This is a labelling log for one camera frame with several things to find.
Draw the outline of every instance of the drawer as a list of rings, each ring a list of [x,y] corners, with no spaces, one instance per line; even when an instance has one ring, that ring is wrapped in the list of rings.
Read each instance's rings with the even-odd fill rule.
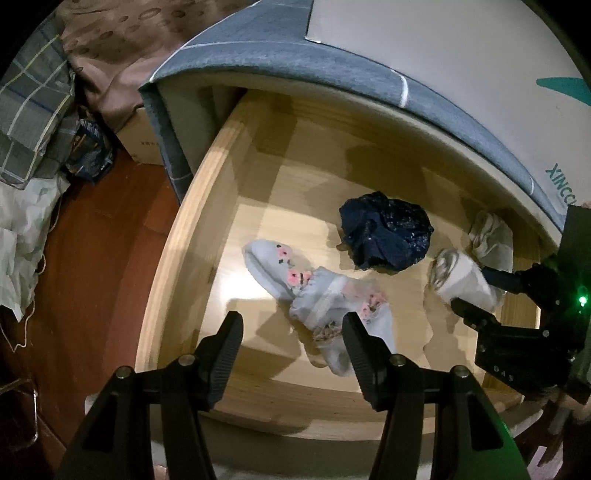
[[[521,396],[473,363],[476,332],[426,287],[442,249],[469,246],[476,213],[498,212],[514,233],[515,269],[553,246],[531,199],[445,133],[403,113],[389,121],[318,99],[250,90],[218,133],[167,239],[145,311],[137,371],[162,367],[215,333],[229,310],[244,339],[215,418],[276,434],[327,440],[380,438],[355,376],[323,364],[311,334],[288,318],[246,269],[242,247],[257,238],[290,245],[313,268],[375,280],[386,292],[399,352],[421,367],[467,365],[498,410]],[[427,258],[396,275],[354,268],[340,246],[339,207],[381,190],[418,203],[435,228]],[[536,327],[538,310],[507,295],[502,323]],[[425,432],[434,428],[426,409]]]

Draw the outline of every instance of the cable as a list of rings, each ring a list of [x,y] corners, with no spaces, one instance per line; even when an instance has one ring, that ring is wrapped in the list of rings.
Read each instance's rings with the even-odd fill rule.
[[[41,275],[45,271],[45,267],[47,266],[47,259],[45,258],[45,254],[41,254],[41,258],[43,259],[43,268],[40,272],[37,272],[37,275]]]
[[[60,195],[60,200],[57,204],[57,215],[56,215],[56,219],[53,222],[53,225],[51,225],[49,227],[49,231],[47,233],[51,233],[53,231],[53,229],[56,227],[57,225],[57,221],[60,219],[60,209],[61,209],[61,199],[63,198],[63,195]]]
[[[6,333],[4,333],[4,328],[2,327],[2,322],[0,322],[0,331],[2,332],[2,335],[4,336],[4,339],[8,343],[8,346],[10,347],[10,350],[12,350],[12,353],[16,353],[17,352],[17,349],[19,347],[21,347],[21,348],[26,348],[27,347],[27,326],[29,324],[29,319],[33,316],[33,313],[35,313],[35,297],[33,297],[33,310],[28,315],[28,317],[25,319],[25,343],[17,343],[14,346],[14,348],[12,347],[12,344],[10,343],[10,340],[6,336]]]

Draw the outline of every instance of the plaid blanket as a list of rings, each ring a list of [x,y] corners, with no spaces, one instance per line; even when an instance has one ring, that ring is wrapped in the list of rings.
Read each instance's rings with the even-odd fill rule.
[[[74,73],[51,14],[0,80],[0,180],[23,189],[33,175],[55,175],[77,130],[73,100]]]

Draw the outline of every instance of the sock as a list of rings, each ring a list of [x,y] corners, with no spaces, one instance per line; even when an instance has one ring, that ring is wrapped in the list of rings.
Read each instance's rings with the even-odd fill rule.
[[[272,240],[254,240],[243,250],[244,262],[257,282],[277,300],[293,300],[311,272],[296,269],[291,248]]]
[[[371,282],[319,267],[290,308],[290,316],[312,331],[332,373],[341,377],[353,373],[341,334],[343,317],[349,312],[357,312],[368,333],[379,336],[391,352],[395,351],[390,306]]]
[[[499,216],[478,212],[469,237],[472,252],[483,267],[513,272],[513,232]],[[500,304],[505,291],[493,286],[491,290]]]
[[[346,313],[357,312],[368,333],[381,337],[390,351],[395,351],[390,307],[371,282],[324,267],[300,272],[291,261],[291,248],[279,242],[256,240],[243,253],[249,272],[266,291],[278,300],[293,301],[290,317],[312,331],[332,373],[353,373],[341,334]]]
[[[491,290],[480,267],[456,248],[442,250],[431,266],[429,285],[445,302],[466,300],[487,312],[494,312],[497,296]]]

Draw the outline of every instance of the gray mattress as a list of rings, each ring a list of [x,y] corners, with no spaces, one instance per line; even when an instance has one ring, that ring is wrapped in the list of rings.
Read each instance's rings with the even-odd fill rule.
[[[461,140],[514,181],[562,230],[564,216],[519,160],[480,123],[433,90],[384,65],[305,38],[311,0],[261,0],[208,28],[176,51],[140,87],[174,191],[182,200],[193,174],[237,98],[228,74],[298,80],[402,109]],[[199,108],[190,155],[179,140],[171,89],[192,85]]]

